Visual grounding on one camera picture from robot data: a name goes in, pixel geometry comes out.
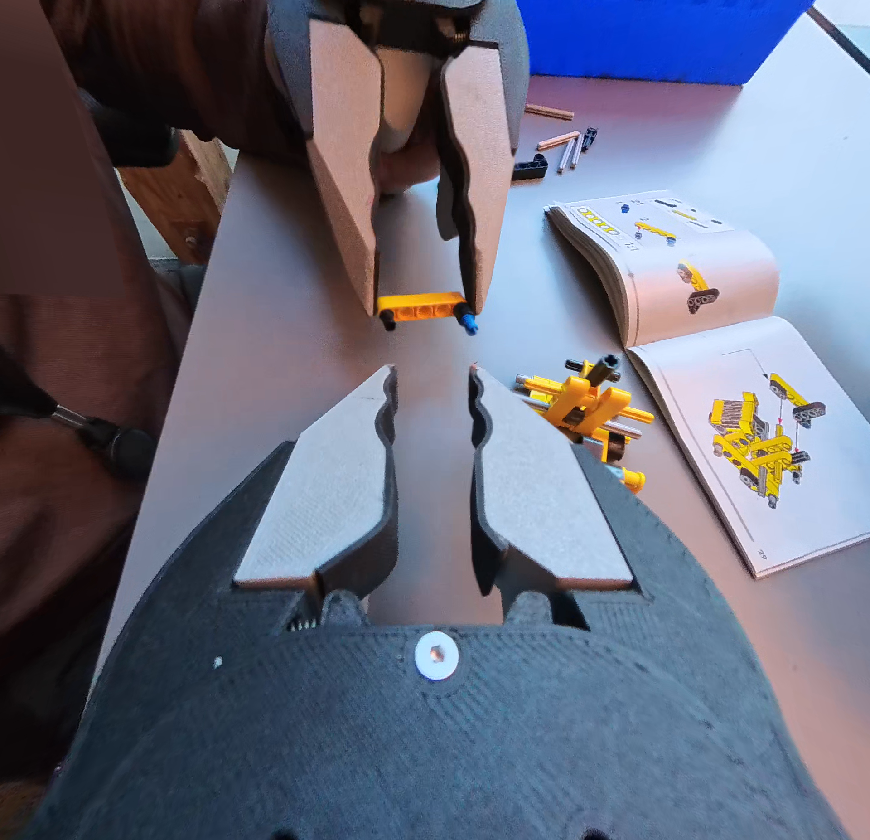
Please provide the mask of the person's left hand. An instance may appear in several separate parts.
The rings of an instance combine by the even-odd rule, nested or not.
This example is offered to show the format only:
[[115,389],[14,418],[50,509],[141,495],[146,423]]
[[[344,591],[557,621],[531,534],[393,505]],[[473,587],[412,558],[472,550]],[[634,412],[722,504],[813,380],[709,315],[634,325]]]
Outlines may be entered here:
[[431,181],[440,174],[440,156],[434,133],[414,132],[406,144],[377,159],[377,186],[381,196],[395,196]]

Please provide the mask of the yellow lego assembly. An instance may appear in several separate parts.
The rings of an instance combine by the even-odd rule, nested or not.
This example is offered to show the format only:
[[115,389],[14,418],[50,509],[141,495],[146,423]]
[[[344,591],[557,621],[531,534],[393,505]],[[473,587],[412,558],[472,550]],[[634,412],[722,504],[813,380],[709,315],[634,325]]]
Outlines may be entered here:
[[538,375],[518,374],[514,391],[552,426],[577,445],[587,444],[600,462],[633,494],[646,483],[643,473],[624,467],[629,443],[639,440],[641,426],[654,415],[632,404],[630,392],[620,388],[620,360],[607,354],[592,362],[568,359],[570,376],[563,382]]

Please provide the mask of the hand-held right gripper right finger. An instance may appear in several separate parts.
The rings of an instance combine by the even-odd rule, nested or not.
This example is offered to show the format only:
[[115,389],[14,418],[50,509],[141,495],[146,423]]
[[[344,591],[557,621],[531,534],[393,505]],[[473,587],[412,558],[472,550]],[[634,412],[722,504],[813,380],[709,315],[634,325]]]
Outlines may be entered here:
[[481,594],[629,588],[633,571],[614,523],[619,505],[636,498],[483,367],[470,367],[468,390],[472,560]]

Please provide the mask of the person's left forearm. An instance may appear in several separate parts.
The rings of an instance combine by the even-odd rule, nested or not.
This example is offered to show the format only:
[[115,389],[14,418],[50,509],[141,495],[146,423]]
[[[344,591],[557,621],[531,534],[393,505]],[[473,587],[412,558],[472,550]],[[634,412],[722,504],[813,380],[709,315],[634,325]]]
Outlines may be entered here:
[[267,0],[39,0],[76,85],[99,103],[307,166],[267,64]]

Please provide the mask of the yellow lego beam with pins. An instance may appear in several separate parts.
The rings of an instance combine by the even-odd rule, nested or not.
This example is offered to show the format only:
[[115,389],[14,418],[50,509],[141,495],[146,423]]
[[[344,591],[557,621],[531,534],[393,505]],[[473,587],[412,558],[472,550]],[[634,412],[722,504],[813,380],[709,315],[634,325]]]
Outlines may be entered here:
[[378,297],[375,308],[377,317],[389,332],[400,322],[448,318],[456,320],[469,336],[479,331],[472,308],[457,291]]

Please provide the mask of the wooden furniture frame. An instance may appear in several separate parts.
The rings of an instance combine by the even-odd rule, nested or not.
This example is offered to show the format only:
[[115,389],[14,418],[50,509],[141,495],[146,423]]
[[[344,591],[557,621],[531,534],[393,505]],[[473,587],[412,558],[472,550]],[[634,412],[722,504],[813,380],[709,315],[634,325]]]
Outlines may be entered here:
[[221,143],[180,130],[179,149],[168,166],[122,167],[117,173],[179,260],[205,266],[232,178]]

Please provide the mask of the lego instruction booklet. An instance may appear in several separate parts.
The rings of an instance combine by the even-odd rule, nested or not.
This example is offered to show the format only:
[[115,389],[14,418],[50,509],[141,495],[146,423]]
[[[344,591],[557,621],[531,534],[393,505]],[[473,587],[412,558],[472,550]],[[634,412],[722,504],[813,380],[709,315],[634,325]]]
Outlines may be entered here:
[[627,355],[753,575],[868,541],[868,421],[774,315],[767,246],[666,191],[545,215],[595,268]]

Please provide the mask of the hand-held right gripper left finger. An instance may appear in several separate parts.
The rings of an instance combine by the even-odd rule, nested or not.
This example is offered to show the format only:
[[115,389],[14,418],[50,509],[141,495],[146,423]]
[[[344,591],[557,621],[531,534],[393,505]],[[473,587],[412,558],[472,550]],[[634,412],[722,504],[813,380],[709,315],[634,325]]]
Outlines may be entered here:
[[397,370],[385,365],[299,435],[237,587],[364,600],[386,580],[398,549],[396,412]]

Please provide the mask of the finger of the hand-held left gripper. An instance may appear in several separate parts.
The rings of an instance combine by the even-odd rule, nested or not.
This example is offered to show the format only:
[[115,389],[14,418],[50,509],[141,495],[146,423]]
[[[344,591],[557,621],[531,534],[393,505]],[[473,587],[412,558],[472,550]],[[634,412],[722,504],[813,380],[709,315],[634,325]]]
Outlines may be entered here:
[[464,299],[480,314],[495,268],[514,156],[496,48],[471,45],[440,73],[436,216],[459,239]]
[[377,56],[343,24],[310,19],[310,168],[343,267],[364,312],[375,314],[374,154],[383,110]]

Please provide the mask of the blue plastic bin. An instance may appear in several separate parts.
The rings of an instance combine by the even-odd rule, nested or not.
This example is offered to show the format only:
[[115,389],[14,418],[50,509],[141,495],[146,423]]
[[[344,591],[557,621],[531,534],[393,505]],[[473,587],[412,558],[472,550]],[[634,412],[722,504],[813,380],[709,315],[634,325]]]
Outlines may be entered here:
[[742,85],[815,0],[517,0],[533,75]]

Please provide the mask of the person's brown clothing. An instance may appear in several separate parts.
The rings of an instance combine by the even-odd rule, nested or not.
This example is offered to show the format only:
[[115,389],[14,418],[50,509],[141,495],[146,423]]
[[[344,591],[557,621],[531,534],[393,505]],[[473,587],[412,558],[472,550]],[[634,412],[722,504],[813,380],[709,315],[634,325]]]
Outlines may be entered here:
[[[148,262],[120,299],[3,297],[2,350],[70,408],[158,438],[190,310]],[[73,432],[2,417],[2,787],[43,785],[89,693],[144,489]]]

